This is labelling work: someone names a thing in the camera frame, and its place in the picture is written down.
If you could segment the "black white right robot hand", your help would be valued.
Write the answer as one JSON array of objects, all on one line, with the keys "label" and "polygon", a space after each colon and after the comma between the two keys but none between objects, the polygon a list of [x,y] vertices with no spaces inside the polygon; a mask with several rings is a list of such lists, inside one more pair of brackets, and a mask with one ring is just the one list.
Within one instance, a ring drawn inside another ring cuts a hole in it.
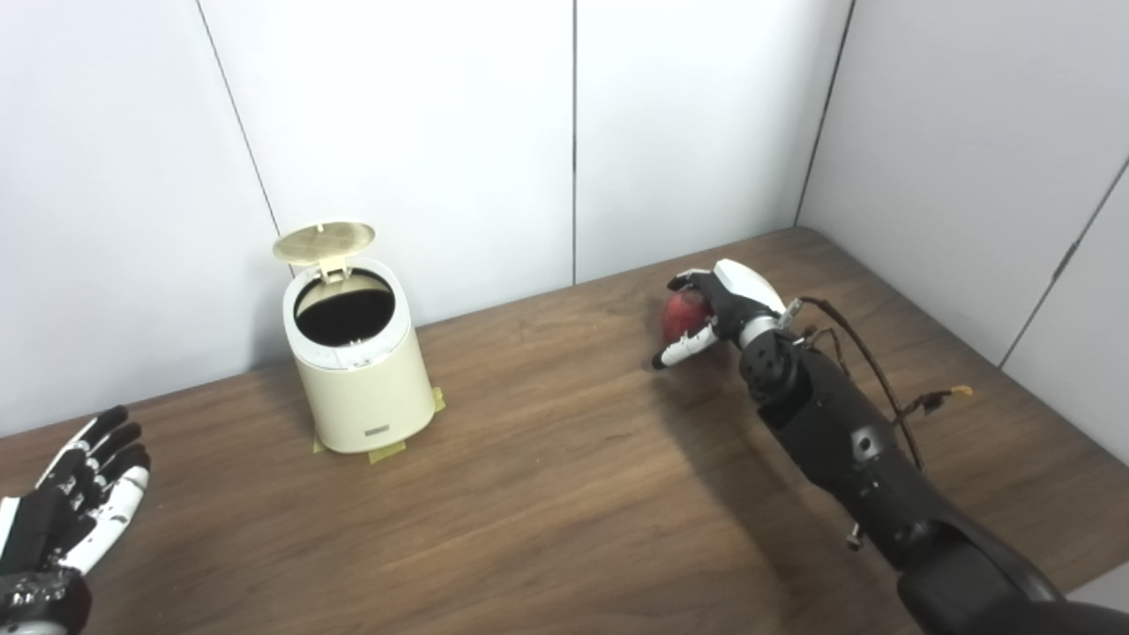
[{"label": "black white right robot hand", "polygon": [[759,336],[781,328],[786,313],[773,285],[730,258],[723,258],[711,269],[682,271],[669,279],[667,289],[674,295],[698,293],[709,313],[654,354],[653,369],[668,369],[718,342],[745,349]]}]

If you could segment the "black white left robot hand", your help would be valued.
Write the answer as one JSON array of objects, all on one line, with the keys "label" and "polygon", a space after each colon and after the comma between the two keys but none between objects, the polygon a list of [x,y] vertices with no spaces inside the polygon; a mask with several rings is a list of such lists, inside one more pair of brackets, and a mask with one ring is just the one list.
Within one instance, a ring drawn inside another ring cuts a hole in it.
[{"label": "black white left robot hand", "polygon": [[152,473],[140,423],[110,407],[86,421],[23,496],[3,497],[1,630],[80,634],[90,571],[119,543]]}]

